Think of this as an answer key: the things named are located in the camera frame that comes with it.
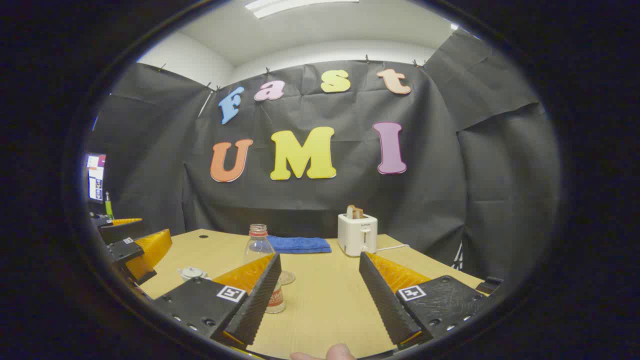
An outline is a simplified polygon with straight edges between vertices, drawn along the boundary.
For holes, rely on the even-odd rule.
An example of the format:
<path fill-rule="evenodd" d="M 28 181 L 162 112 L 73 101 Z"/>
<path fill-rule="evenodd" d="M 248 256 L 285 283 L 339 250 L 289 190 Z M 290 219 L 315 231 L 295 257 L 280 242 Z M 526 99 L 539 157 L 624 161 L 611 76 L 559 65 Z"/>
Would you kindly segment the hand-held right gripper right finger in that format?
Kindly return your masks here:
<path fill-rule="evenodd" d="M 444 275 L 434 279 L 362 251 L 359 273 L 391 342 L 399 349 L 436 340 L 480 312 L 488 297 Z"/>

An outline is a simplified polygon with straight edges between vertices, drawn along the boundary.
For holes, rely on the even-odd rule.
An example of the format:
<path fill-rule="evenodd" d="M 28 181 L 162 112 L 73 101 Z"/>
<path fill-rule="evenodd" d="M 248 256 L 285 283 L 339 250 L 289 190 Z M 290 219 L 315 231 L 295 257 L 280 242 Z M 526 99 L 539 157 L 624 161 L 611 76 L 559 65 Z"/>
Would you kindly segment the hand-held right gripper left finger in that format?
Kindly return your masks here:
<path fill-rule="evenodd" d="M 270 253 L 213 280 L 187 280 L 152 303 L 192 333 L 245 348 L 254 342 L 281 269 L 279 253 Z"/>

